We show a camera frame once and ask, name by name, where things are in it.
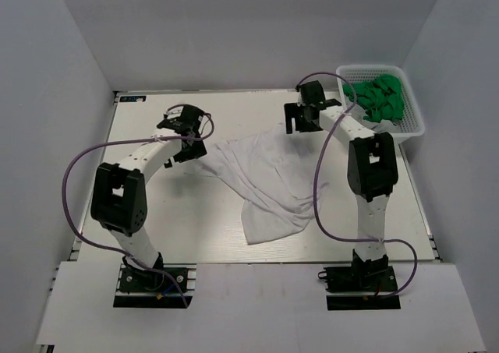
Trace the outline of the white t shirt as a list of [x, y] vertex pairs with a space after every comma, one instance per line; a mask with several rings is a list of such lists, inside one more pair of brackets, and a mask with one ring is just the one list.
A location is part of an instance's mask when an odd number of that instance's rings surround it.
[[312, 136], [283, 125], [211, 144], [186, 174], [218, 178], [243, 199], [241, 222], [250, 245], [303, 231], [314, 219]]

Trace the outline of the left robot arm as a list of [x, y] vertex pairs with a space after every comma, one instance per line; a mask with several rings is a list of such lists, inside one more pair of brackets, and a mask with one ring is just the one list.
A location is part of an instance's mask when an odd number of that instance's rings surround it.
[[160, 168], [196, 160], [207, 154], [203, 122], [211, 115], [190, 104], [167, 110], [151, 137], [120, 161], [98, 166], [90, 215], [109, 231], [124, 251], [124, 263], [139, 269], [138, 281], [149, 290], [165, 280], [161, 253], [145, 228], [147, 183]]

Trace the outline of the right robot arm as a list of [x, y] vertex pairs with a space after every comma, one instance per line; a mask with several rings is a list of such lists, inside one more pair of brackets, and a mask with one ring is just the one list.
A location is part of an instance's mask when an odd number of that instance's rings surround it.
[[[352, 243], [353, 283], [363, 290], [380, 280], [378, 268], [388, 266], [385, 248], [385, 215], [398, 182], [395, 143], [390, 133], [376, 133], [353, 118], [335, 99], [327, 99], [319, 81], [296, 86], [299, 99], [284, 105], [285, 131], [326, 131], [313, 176], [313, 212], [319, 229], [338, 242]], [[318, 182], [329, 141], [348, 147], [347, 182], [357, 202], [357, 237], [342, 238], [328, 232], [320, 221]]]

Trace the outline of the grey t shirt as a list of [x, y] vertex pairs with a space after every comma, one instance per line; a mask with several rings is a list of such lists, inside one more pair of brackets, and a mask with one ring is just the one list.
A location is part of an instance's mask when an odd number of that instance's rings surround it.
[[349, 112], [356, 121], [374, 132], [390, 132], [400, 133], [400, 128], [389, 120], [381, 120], [380, 122], [371, 122], [366, 119], [367, 113], [358, 104]]

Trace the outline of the green t shirt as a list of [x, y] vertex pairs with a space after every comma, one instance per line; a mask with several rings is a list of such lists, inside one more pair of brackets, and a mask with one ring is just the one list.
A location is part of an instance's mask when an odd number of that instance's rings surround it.
[[[354, 83], [356, 103], [364, 110], [363, 119], [381, 123], [388, 120], [400, 122], [404, 116], [405, 102], [402, 98], [400, 80], [389, 74], [382, 74], [375, 79]], [[348, 84], [342, 85], [344, 95], [354, 101], [354, 91]]]

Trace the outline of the blue table label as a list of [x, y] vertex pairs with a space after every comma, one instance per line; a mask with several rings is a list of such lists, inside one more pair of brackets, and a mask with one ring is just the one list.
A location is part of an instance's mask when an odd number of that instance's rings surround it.
[[146, 95], [132, 95], [132, 96], [120, 96], [120, 103], [136, 103], [136, 102], [144, 102], [147, 99]]

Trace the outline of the white plastic basket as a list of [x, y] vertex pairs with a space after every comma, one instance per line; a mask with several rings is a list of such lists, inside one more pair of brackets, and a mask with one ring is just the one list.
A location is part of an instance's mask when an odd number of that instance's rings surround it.
[[[403, 119], [396, 124], [401, 132], [391, 133], [396, 143], [403, 143], [408, 139], [421, 136], [425, 132], [425, 125], [419, 110], [412, 88], [403, 72], [394, 65], [342, 65], [336, 69], [336, 73], [346, 78], [350, 83], [360, 83], [365, 80], [372, 80], [382, 74], [389, 74], [397, 77], [402, 84], [402, 98], [405, 102]], [[340, 98], [344, 108], [352, 105], [352, 102], [344, 95], [342, 85], [347, 84], [341, 79], [337, 80]]]

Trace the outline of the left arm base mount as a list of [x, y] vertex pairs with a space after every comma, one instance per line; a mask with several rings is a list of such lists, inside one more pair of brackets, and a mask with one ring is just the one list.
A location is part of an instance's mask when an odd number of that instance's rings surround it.
[[[195, 290], [196, 265], [176, 264], [164, 266], [164, 271], [175, 278], [190, 305]], [[160, 274], [148, 274], [122, 264], [115, 289], [114, 308], [120, 309], [185, 309], [173, 282]]]

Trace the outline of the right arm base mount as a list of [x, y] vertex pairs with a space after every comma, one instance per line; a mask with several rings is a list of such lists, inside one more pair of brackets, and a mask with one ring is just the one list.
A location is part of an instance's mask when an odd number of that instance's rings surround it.
[[317, 274], [326, 286], [328, 311], [398, 310], [398, 295], [388, 297], [398, 290], [395, 271], [389, 266], [382, 274], [360, 281], [351, 267], [325, 267]]

